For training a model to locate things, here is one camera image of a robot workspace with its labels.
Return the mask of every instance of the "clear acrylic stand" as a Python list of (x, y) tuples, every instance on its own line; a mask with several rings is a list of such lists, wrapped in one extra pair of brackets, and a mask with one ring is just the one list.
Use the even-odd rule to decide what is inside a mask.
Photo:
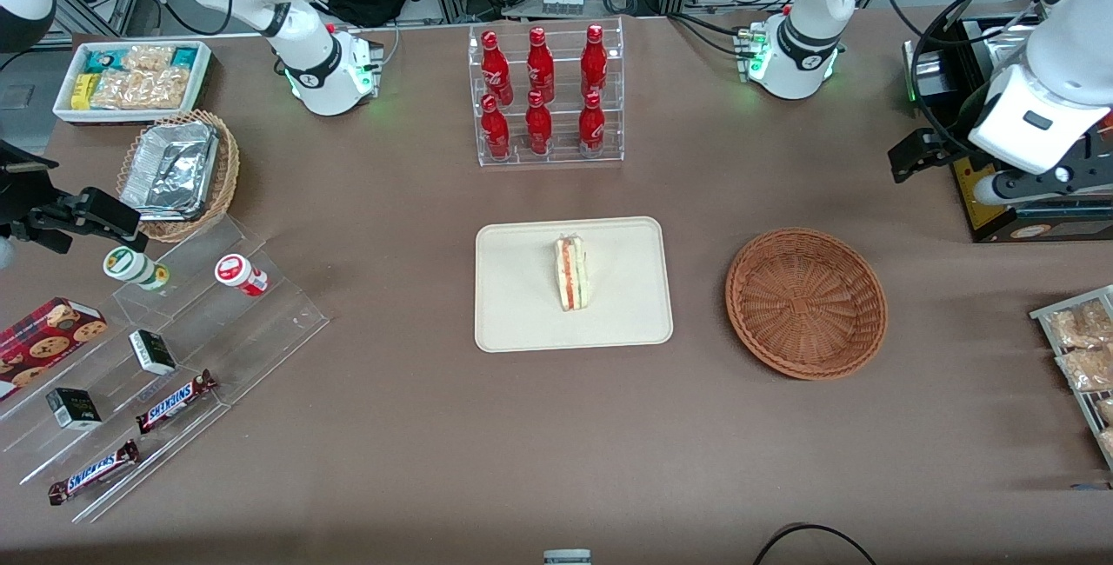
[[(216, 260), (239, 252), (269, 277), (258, 298), (218, 285)], [(297, 285), (287, 280), (263, 249), (263, 240), (232, 217), (223, 217), (170, 249), (159, 262), (170, 268), (170, 281), (158, 291), (125, 285), (100, 310), (109, 331), (65, 370), (24, 389), (0, 419), (0, 463), (23, 476), (20, 484), (42, 492), (135, 439), (141, 462), (105, 482), (80, 490), (57, 507), (72, 522), (92, 522), (150, 477), (155, 469), (224, 415), (270, 371), (283, 364), (328, 319)], [(178, 363), (170, 376), (139, 367), (128, 335), (146, 328), (162, 335)], [(219, 387), (146, 435), (135, 418), (208, 369)], [(81, 433), (58, 426), (45, 395), (55, 387), (85, 389), (104, 423)]]
[[(603, 149), (599, 157), (584, 158), (580, 153), (580, 112), (583, 110), (583, 93), (580, 92), (580, 57), (587, 43), (588, 26), (603, 27), (603, 47), (607, 49), (607, 86), (601, 92), (601, 109), (607, 118), (603, 126)], [(552, 150), (549, 156), (538, 157), (529, 148), (529, 132), (525, 129), (525, 112), (529, 109), (526, 93), (530, 79), (525, 59), (530, 53), (529, 26), (518, 22), (496, 22), (473, 26), (469, 31), (467, 69), (472, 87), (472, 112), (475, 118), (475, 145), (480, 165), (589, 165), (600, 161), (622, 161), (626, 156), (623, 133), (624, 73), (622, 59), (622, 22), (620, 19), (597, 19), (597, 21), (544, 22), (545, 39), (553, 53), (556, 77), (556, 98), (549, 102), (553, 120)], [(502, 107), (510, 126), (510, 158), (496, 161), (491, 157), (483, 138), (480, 118), (480, 98), (486, 92), (483, 81), (483, 46), (480, 34), (493, 30), (499, 36), (499, 47), (510, 62), (510, 82), (514, 100)]]

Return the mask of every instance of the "cookie box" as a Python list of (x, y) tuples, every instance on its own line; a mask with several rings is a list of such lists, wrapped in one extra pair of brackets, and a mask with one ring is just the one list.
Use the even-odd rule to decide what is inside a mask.
[(53, 298), (0, 331), (0, 400), (108, 328), (96, 308)]

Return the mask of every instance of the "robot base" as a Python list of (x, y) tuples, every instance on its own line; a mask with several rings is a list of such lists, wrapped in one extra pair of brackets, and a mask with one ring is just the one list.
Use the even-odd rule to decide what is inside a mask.
[(341, 46), (341, 61), (324, 85), (307, 89), (298, 86), (287, 71), (294, 95), (306, 109), (317, 115), (339, 115), (359, 105), (365, 98), (378, 97), (383, 72), (382, 47), (370, 46), (366, 39), (349, 33), (334, 33)]
[(777, 98), (807, 98), (830, 77), (838, 50), (833, 51), (827, 62), (816, 66), (816, 69), (800, 70), (777, 42), (777, 27), (784, 19), (784, 14), (775, 14), (766, 22), (751, 23), (749, 39), (745, 41), (736, 36), (735, 51), (755, 54), (754, 58), (738, 59), (739, 78), (743, 82), (757, 82)]

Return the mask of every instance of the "white bottle with green label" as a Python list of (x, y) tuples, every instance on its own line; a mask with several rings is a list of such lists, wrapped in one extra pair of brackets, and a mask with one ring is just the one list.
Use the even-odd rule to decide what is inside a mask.
[(147, 291), (154, 291), (170, 280), (170, 270), (166, 265), (156, 264), (144, 252), (136, 252), (124, 245), (105, 257), (105, 272), (116, 280), (139, 285)]

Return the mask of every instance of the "empty wicker basket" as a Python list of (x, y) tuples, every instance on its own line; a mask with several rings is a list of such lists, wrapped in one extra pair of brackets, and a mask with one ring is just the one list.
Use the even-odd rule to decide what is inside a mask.
[[(144, 235), (154, 240), (161, 240), (164, 244), (177, 244), (189, 237), (190, 232), (201, 228), (207, 221), (221, 216), (223, 212), (227, 211), (228, 205), (232, 205), (232, 197), (236, 192), (236, 177), (239, 176), (239, 148), (236, 146), (236, 138), (232, 137), (228, 127), (216, 115), (211, 115), (207, 110), (190, 110), (189, 113), (174, 115), (174, 117), (155, 121), (152, 126), (187, 125), (190, 121), (205, 121), (206, 125), (215, 126), (220, 132), (217, 160), (213, 166), (213, 181), (209, 185), (208, 204), (201, 217), (194, 221), (140, 221), (139, 229)], [(116, 178), (117, 197), (124, 192), (124, 184), (128, 180), (128, 172), (131, 170), (131, 160), (136, 156), (137, 146), (139, 146), (139, 137), (131, 141), (131, 149), (124, 157), (124, 166)]]
[(885, 338), (888, 311), (873, 268), (814, 229), (776, 229), (749, 241), (727, 272), (726, 291), (746, 347), (795, 378), (849, 376)]

